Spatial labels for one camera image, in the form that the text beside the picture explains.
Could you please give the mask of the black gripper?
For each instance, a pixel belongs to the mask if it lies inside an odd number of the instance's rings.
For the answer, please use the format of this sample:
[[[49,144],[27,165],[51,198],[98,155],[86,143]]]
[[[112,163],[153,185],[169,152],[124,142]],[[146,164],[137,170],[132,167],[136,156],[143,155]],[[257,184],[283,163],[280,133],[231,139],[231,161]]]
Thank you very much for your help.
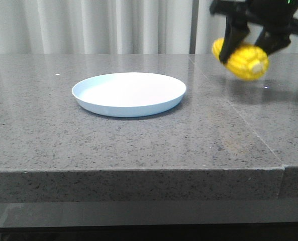
[[[210,13],[226,16],[220,62],[227,63],[250,34],[248,23],[262,26],[254,46],[267,55],[288,47],[291,44],[290,35],[298,36],[298,19],[294,17],[297,10],[298,1],[212,1]]]

